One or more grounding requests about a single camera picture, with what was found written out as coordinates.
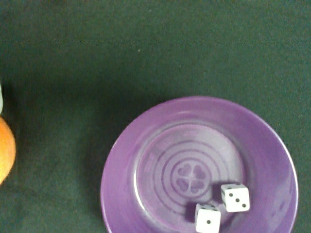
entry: orange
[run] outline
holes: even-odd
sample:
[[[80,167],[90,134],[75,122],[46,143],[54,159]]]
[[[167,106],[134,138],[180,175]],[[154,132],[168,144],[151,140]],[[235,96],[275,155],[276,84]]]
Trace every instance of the orange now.
[[[12,169],[16,154],[15,139],[10,127],[0,117],[0,184]]]

